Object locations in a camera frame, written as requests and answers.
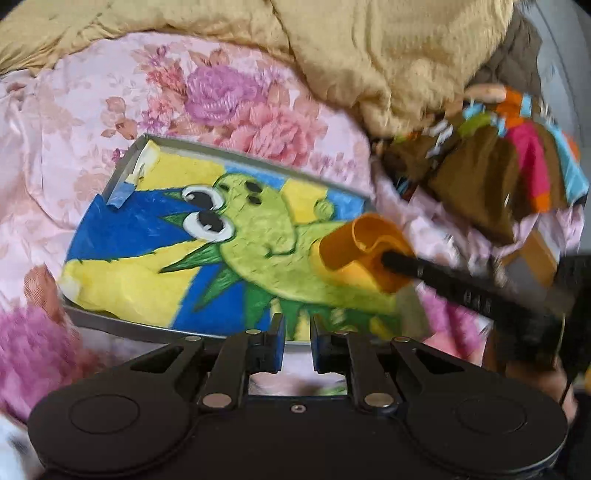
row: yellow blanket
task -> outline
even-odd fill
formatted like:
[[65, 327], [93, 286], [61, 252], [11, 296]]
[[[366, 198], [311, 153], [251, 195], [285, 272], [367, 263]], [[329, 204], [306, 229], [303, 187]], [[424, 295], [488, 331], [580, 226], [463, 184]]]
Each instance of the yellow blanket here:
[[25, 0], [0, 22], [0, 74], [132, 31], [199, 35], [295, 64], [321, 100], [390, 137], [462, 91], [512, 13], [513, 0]]

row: cartoon frog painting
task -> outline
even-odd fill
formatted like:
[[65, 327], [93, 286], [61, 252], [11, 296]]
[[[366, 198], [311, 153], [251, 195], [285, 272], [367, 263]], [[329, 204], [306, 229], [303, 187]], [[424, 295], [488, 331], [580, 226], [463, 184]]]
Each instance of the cartoon frog painting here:
[[286, 319], [287, 339], [309, 339], [310, 316], [332, 330], [384, 339], [405, 333], [412, 299], [327, 281], [310, 251], [363, 212], [355, 194], [281, 173], [157, 151], [117, 210], [97, 196], [60, 279], [79, 306], [130, 321], [213, 335]]
[[245, 328], [256, 326], [271, 301], [278, 299], [290, 339], [303, 310], [322, 315], [332, 327], [336, 327], [331, 324], [333, 311], [341, 309], [340, 327], [369, 332], [370, 320], [377, 317], [383, 328], [398, 332], [392, 296], [327, 283], [313, 270], [309, 261], [312, 243], [343, 224], [330, 220], [335, 207], [329, 200], [319, 200], [314, 206], [318, 221], [296, 225], [281, 193], [245, 174], [226, 174], [212, 189], [187, 186], [167, 195], [206, 208], [164, 219], [211, 241], [160, 272], [222, 265], [195, 309], [244, 281]]

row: black cable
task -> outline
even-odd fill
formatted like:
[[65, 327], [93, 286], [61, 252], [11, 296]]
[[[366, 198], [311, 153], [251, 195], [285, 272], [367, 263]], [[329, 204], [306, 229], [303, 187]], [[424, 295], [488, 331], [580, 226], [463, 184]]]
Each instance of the black cable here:
[[572, 378], [567, 379], [566, 388], [564, 389], [562, 396], [560, 397], [560, 406], [562, 406], [562, 404], [564, 403], [564, 400], [566, 399], [566, 395], [569, 394], [569, 390], [570, 390], [570, 387], [573, 386], [573, 382], [574, 382], [574, 379], [572, 379]]

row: screw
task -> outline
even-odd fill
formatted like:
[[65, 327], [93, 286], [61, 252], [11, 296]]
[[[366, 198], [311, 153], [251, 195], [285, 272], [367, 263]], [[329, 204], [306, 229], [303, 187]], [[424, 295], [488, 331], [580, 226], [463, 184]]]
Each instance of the screw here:
[[303, 405], [292, 405], [290, 410], [292, 413], [304, 413], [306, 411], [306, 407]]
[[382, 392], [370, 393], [363, 400], [370, 407], [376, 408], [386, 408], [394, 403], [394, 399], [391, 395]]
[[210, 393], [205, 395], [201, 402], [209, 408], [225, 408], [232, 403], [232, 397], [225, 393]]

